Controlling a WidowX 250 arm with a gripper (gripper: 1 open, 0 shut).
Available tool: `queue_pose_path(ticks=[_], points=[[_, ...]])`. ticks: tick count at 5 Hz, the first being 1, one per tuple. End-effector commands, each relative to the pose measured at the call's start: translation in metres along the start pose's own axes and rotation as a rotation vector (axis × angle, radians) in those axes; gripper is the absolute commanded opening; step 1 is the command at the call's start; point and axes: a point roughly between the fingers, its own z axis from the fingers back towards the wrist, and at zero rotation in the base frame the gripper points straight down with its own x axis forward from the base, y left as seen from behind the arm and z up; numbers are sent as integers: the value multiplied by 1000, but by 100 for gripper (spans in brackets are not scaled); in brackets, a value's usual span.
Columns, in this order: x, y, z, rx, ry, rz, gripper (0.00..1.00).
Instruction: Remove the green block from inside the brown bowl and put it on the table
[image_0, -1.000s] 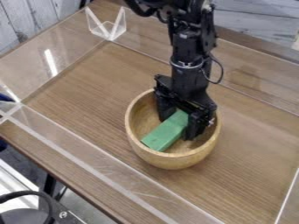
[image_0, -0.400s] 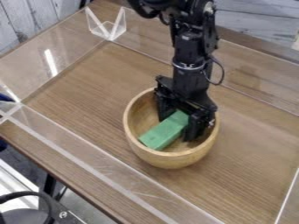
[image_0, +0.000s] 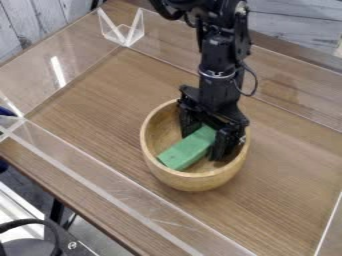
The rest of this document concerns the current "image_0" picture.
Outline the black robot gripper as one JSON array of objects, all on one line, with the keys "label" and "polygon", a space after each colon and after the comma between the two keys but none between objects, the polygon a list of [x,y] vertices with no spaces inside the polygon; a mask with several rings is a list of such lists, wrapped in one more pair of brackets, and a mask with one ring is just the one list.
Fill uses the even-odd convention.
[{"label": "black robot gripper", "polygon": [[226,76],[201,73],[198,87],[181,85],[178,88],[181,137],[190,135],[202,124],[216,130],[208,153],[210,161],[220,161],[244,143],[249,121],[237,107],[243,76],[241,68]]}]

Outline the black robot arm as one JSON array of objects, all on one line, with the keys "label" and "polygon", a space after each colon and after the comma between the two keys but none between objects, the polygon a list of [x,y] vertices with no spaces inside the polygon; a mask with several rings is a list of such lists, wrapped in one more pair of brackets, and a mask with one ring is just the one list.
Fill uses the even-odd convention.
[{"label": "black robot arm", "polygon": [[180,87],[180,131],[182,136],[200,126],[213,129],[209,159],[221,160],[245,136],[249,120],[237,102],[243,91],[251,54],[247,0],[148,0],[157,14],[169,21],[182,20],[196,30],[201,54],[198,85]]}]

